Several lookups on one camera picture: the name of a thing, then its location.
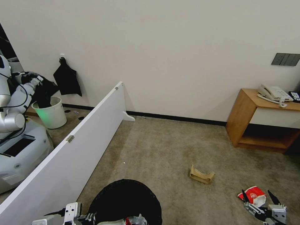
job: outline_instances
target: white telephone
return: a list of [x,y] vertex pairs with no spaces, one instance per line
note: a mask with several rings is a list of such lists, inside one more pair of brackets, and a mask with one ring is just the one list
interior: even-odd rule
[[284,108],[287,104],[283,102],[292,102],[293,98],[289,96],[284,90],[280,87],[269,86],[269,85],[261,85],[258,88],[258,97],[267,100],[269,102],[273,102],[279,104],[279,107]]

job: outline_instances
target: light switch panel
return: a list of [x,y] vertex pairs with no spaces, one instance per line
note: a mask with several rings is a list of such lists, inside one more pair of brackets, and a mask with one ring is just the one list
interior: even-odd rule
[[271,64],[280,66],[295,66],[299,60],[300,54],[277,53]]

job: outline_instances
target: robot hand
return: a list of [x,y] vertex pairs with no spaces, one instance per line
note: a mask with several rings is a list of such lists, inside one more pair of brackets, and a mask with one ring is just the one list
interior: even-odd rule
[[256,207],[250,203],[246,193],[242,190],[244,198],[244,207],[255,218],[261,220],[264,225],[286,225],[287,207],[282,205],[278,198],[268,190],[274,205],[268,207]]

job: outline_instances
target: wooden side table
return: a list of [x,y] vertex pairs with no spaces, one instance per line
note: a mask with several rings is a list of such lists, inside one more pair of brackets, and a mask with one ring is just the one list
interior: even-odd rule
[[300,103],[286,108],[257,97],[256,89],[241,89],[226,130],[234,147],[285,153],[300,134]]

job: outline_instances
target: white drawer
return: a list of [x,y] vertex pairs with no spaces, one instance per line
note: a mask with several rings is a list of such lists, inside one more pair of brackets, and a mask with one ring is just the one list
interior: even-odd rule
[[300,112],[257,108],[250,123],[300,129]]

